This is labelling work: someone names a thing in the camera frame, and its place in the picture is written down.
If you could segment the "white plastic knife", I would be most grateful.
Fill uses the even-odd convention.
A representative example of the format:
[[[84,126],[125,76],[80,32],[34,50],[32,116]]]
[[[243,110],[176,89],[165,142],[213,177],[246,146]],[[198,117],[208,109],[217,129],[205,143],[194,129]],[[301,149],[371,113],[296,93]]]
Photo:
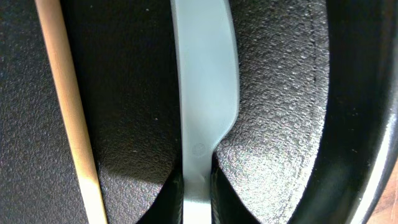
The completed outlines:
[[[227,0],[171,0],[182,135],[183,223],[211,223],[213,153],[239,111],[239,66]]]

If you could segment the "wooden chopstick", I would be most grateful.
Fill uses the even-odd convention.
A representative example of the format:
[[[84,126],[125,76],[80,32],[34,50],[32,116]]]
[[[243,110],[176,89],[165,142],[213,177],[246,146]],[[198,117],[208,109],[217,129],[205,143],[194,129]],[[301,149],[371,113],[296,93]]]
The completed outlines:
[[[89,223],[107,223],[85,114],[59,0],[35,0],[58,102]]]

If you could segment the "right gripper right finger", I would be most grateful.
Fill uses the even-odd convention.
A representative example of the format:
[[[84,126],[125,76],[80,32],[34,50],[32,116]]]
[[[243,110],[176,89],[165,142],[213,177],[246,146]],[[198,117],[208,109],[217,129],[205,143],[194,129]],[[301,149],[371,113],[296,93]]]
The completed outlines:
[[[239,199],[215,155],[212,157],[210,193],[212,224],[259,224]]]

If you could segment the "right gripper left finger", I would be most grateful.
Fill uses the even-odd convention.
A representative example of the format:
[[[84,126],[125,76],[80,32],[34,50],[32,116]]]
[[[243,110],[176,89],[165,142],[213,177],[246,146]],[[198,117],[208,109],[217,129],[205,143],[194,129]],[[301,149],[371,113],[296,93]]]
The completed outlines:
[[[140,183],[137,202],[142,207],[138,223],[182,222],[182,160],[141,162],[135,168]]]

